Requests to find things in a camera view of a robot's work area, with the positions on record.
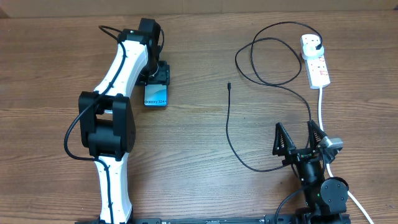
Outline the Samsung Galaxy smartphone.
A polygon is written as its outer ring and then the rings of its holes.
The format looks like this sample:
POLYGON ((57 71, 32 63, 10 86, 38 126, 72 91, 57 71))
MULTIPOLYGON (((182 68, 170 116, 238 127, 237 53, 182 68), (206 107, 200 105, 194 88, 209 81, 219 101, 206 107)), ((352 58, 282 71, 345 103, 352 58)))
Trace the Samsung Galaxy smartphone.
POLYGON ((149 107, 166 107, 168 105, 167 85, 146 85, 144 88, 144 105, 149 107))

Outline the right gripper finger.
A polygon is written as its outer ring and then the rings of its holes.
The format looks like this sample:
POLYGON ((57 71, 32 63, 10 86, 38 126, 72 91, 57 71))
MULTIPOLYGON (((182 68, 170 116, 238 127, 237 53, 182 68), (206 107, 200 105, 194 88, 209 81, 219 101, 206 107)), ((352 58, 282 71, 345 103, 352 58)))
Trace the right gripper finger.
POLYGON ((272 154, 274 156, 286 156, 290 151, 296 150, 296 146, 282 123, 275 125, 275 139, 272 154))
POLYGON ((320 127, 314 122, 314 120, 310 120, 307 122, 308 125, 308 133, 309 133, 309 143, 312 149, 315 149, 319 142, 326 137, 326 133, 320 129, 320 127))

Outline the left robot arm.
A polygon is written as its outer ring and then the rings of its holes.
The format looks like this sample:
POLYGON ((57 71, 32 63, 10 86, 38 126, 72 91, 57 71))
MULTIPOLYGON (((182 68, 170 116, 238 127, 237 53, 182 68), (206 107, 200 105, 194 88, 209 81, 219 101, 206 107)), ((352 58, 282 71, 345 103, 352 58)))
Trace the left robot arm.
POLYGON ((121 30, 115 39, 118 49, 106 76, 78 99, 82 145, 99 175, 102 208, 95 223, 133 222, 127 179, 127 161, 136 140, 133 88, 144 86, 145 106, 168 104, 170 65, 159 58, 164 46, 161 26, 143 18, 138 29, 121 30))

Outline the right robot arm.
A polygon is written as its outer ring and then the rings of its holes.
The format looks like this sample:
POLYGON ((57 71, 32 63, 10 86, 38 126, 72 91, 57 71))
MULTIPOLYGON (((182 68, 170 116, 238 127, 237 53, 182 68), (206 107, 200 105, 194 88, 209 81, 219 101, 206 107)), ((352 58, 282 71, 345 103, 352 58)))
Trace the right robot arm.
POLYGON ((309 146, 298 149, 282 123, 275 125, 273 155, 283 156, 282 164, 295 166, 301 188, 287 196, 278 206, 272 223, 350 223, 346 212, 349 185, 341 177, 325 177, 326 165, 335 160, 343 148, 341 138, 330 138, 310 120, 309 146), (281 215, 283 205, 304 194, 306 206, 292 215, 281 215))

